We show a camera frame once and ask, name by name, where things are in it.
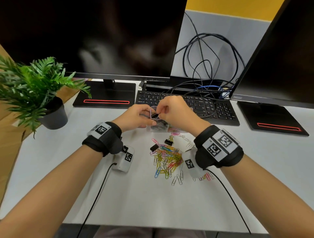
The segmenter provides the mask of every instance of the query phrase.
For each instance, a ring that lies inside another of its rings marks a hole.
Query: person's left hand
[[[146,104],[134,104],[112,122],[119,126],[122,132],[130,131],[137,127],[145,128],[146,126],[155,126],[156,122],[154,120],[141,115],[144,114],[149,117],[150,110],[154,111]]]

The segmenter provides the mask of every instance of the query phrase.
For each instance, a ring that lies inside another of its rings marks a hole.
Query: monitor stand
[[[238,106],[251,130],[309,136],[282,106],[242,101]]]
[[[135,83],[116,83],[113,80],[86,81],[92,98],[79,92],[74,107],[129,108],[135,103]]]

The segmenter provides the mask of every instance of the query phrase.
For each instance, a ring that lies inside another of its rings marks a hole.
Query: green plant
[[[19,126],[28,126],[35,133],[40,125],[38,119],[45,115],[45,106],[62,86],[79,89],[91,98],[89,86],[83,79],[73,81],[74,74],[64,76],[63,64],[54,57],[34,60],[28,66],[0,56],[0,100],[12,106],[9,111],[19,113]]]

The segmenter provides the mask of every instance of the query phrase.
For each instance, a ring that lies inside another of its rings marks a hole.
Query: clear plastic box
[[[147,127],[149,132],[164,132],[164,133],[186,133],[186,131],[169,125],[166,121],[156,117],[156,114],[150,110],[150,118],[157,122],[156,126]]]

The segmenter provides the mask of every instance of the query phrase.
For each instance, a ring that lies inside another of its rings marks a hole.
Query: person's right hand
[[[197,137],[210,123],[199,118],[181,96],[168,96],[161,100],[156,113],[170,125]]]

